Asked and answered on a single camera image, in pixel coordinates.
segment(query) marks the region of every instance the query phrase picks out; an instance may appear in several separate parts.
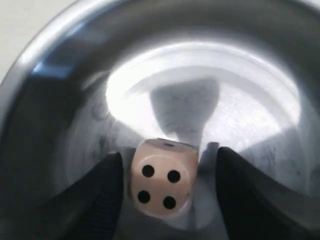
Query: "stainless steel bowl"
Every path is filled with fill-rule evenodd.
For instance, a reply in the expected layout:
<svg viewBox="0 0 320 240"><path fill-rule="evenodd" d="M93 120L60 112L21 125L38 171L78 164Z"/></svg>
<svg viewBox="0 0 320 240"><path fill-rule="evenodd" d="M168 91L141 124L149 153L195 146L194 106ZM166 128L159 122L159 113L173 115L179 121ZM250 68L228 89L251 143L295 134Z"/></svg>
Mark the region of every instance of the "stainless steel bowl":
<svg viewBox="0 0 320 240"><path fill-rule="evenodd" d="M148 138L199 147L198 194L192 212L166 222L139 215L127 199L119 238L226 239L208 157L218 146L319 197L316 7L75 3L31 41L0 86L0 214L45 203L108 152L129 160L126 153Z"/></svg>

